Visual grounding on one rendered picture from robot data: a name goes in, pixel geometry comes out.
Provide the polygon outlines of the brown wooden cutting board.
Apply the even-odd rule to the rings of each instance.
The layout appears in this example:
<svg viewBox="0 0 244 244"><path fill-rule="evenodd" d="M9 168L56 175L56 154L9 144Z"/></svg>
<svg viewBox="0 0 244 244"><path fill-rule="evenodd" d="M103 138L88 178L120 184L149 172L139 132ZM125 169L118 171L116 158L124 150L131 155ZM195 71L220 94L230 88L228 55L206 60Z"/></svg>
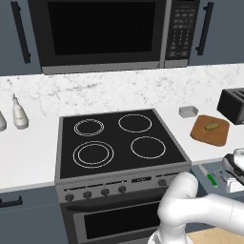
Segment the brown wooden cutting board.
<svg viewBox="0 0 244 244"><path fill-rule="evenodd" d="M212 131L206 131L205 126L210 123L218 123L219 127ZM224 119L208 115L199 115L193 125L191 137L200 142L222 147L227 142L229 128L230 124Z"/></svg>

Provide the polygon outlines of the blue-grey drawer front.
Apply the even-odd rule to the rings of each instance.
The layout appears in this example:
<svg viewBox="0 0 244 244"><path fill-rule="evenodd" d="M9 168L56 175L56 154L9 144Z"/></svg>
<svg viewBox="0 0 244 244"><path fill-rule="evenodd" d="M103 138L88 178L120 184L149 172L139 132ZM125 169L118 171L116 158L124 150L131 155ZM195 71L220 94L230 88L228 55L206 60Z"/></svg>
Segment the blue-grey drawer front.
<svg viewBox="0 0 244 244"><path fill-rule="evenodd" d="M0 209L0 244L69 244L54 186L0 193L23 204Z"/></svg>

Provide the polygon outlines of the white pointed-cap bottle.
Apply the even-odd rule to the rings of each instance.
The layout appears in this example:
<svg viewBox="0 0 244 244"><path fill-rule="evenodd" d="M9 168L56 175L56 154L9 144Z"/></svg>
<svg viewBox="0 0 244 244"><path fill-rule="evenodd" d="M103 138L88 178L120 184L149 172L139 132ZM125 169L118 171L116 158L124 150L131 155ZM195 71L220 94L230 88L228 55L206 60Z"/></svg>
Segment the white pointed-cap bottle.
<svg viewBox="0 0 244 244"><path fill-rule="evenodd" d="M29 119L15 95L12 96L12 102L13 124L18 130L24 130L29 126Z"/></svg>

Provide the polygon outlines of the green-handled knife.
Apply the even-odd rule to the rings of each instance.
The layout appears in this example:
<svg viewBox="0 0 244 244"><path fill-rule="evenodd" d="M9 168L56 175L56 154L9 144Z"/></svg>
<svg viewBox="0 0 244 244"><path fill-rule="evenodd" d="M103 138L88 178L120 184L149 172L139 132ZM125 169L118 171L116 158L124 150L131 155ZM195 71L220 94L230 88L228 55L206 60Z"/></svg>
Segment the green-handled knife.
<svg viewBox="0 0 244 244"><path fill-rule="evenodd" d="M209 179L210 183L217 188L217 183L214 180L213 176L202 166L202 165L198 165L198 168L200 169L201 172L203 172L203 174Z"/></svg>

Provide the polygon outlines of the open blue-grey drawer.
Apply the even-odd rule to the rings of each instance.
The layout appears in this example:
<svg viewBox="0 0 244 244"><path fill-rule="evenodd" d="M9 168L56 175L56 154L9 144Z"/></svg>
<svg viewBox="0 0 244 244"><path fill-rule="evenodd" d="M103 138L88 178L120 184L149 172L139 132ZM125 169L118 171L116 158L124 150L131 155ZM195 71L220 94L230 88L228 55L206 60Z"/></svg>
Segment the open blue-grey drawer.
<svg viewBox="0 0 244 244"><path fill-rule="evenodd" d="M214 163L206 163L203 165L203 167L209 172L212 173L216 170L221 170L223 175L228 179L231 178L232 175L227 173L223 167L221 162L214 162ZM220 181L218 179L214 179L217 183L217 188L215 188L209 181L209 179L203 174L203 172L200 171L197 165L193 165L191 168L191 173L197 178L199 182L199 190L197 195L198 196L204 196L206 194L214 193L219 194L234 200L238 200L240 202L244 203L244 191L243 192L237 192L237 193L227 193L226 192L226 185L227 183L224 183L223 181Z"/></svg>

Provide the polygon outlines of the black toaster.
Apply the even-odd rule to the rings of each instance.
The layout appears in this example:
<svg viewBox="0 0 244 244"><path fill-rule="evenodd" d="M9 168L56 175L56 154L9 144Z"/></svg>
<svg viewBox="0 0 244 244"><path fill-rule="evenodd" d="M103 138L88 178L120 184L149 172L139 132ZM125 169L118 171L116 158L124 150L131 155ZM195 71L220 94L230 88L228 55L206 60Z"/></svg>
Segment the black toaster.
<svg viewBox="0 0 244 244"><path fill-rule="evenodd" d="M217 110L235 125L244 125L244 88L224 89Z"/></svg>

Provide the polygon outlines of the black and silver microwave oven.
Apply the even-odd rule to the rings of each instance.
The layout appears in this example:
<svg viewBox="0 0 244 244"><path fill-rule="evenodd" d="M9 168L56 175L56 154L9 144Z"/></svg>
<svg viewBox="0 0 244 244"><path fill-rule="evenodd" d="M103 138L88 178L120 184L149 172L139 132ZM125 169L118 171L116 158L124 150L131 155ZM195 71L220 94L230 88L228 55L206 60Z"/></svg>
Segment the black and silver microwave oven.
<svg viewBox="0 0 244 244"><path fill-rule="evenodd" d="M28 0L44 74L185 68L200 0Z"/></svg>

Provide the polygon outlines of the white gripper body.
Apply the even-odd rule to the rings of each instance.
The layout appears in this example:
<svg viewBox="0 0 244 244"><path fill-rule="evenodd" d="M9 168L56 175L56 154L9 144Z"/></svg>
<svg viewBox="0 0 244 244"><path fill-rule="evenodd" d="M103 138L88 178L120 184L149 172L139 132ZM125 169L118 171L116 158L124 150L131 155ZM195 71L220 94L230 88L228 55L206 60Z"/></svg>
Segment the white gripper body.
<svg viewBox="0 0 244 244"><path fill-rule="evenodd" d="M243 192L244 186L235 178L228 178L227 185L226 185L226 192L227 193L237 193Z"/></svg>

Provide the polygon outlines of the black and silver stove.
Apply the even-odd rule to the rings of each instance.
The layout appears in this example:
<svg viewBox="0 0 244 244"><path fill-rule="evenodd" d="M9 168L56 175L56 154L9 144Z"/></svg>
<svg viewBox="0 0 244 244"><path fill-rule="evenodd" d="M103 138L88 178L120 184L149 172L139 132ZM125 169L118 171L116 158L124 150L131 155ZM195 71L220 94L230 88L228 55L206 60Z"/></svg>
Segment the black and silver stove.
<svg viewBox="0 0 244 244"><path fill-rule="evenodd" d="M55 187L58 200L163 194L191 161L154 109L59 119ZM166 187L158 180L165 179ZM126 186L125 193L118 188ZM101 190L109 189L103 196ZM83 193L90 191L90 199Z"/></svg>

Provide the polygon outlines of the black glass oven door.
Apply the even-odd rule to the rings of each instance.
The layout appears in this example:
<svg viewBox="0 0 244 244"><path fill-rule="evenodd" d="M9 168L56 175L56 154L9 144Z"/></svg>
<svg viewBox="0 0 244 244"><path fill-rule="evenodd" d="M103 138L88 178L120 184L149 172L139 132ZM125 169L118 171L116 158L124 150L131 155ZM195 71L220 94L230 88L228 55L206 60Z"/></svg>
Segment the black glass oven door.
<svg viewBox="0 0 244 244"><path fill-rule="evenodd" d="M118 244L149 237L158 227L159 201L95 213L68 211L72 205L88 206L109 201L145 198L149 196L118 195L90 200L72 201L60 205L69 244Z"/></svg>

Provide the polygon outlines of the pale grey bottle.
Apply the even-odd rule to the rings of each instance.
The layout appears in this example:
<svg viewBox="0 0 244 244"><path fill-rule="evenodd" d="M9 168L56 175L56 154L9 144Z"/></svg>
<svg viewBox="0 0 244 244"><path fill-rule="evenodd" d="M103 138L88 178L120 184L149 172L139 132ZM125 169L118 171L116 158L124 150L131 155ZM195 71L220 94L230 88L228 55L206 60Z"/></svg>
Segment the pale grey bottle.
<svg viewBox="0 0 244 244"><path fill-rule="evenodd" d="M4 115L0 111L0 132L4 131L7 128L7 121Z"/></svg>

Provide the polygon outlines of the blue-grey cupboard door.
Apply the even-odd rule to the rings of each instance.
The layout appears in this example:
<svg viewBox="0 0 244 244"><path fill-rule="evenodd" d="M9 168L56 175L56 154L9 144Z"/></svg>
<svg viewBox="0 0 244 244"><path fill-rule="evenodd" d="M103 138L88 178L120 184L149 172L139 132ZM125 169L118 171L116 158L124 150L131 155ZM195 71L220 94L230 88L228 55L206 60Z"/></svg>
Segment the blue-grey cupboard door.
<svg viewBox="0 0 244 244"><path fill-rule="evenodd" d="M10 6L17 1L30 53L30 62L23 59L20 42ZM0 0L0 76L39 74L39 63L28 0Z"/></svg>
<svg viewBox="0 0 244 244"><path fill-rule="evenodd" d="M199 45L204 7L214 2L207 41L202 55ZM244 0L200 0L196 19L190 66L244 63Z"/></svg>

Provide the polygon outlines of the grey metal peeler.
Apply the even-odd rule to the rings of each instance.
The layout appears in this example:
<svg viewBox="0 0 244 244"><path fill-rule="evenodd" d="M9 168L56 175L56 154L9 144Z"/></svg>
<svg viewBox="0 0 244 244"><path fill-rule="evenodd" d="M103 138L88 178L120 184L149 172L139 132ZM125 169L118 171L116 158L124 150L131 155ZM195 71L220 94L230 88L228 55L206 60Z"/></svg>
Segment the grey metal peeler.
<svg viewBox="0 0 244 244"><path fill-rule="evenodd" d="M223 175L221 170L212 172L212 176L220 181L223 181L224 183L227 183L227 178Z"/></svg>

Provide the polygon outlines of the small grey square container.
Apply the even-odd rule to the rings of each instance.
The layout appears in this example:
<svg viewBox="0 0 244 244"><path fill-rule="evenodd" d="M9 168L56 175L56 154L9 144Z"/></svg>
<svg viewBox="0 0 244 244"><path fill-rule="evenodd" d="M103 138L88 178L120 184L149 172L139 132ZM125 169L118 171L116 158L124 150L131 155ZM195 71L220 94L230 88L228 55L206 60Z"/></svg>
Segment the small grey square container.
<svg viewBox="0 0 244 244"><path fill-rule="evenodd" d="M181 107L178 111L183 118L194 117L198 114L198 109L195 106Z"/></svg>

